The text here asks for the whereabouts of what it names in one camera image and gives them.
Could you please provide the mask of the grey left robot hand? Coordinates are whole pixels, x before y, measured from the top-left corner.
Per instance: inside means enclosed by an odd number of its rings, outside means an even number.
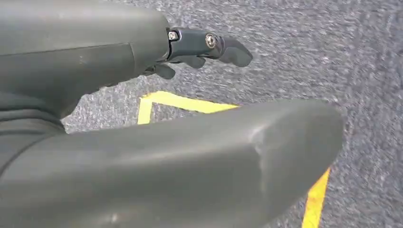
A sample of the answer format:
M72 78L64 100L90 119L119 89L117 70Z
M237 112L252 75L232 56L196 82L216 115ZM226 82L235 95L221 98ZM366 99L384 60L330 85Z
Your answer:
M236 39L106 0L0 3L3 228L262 228L333 163L344 123L318 100L68 134L81 97L169 64L238 67Z

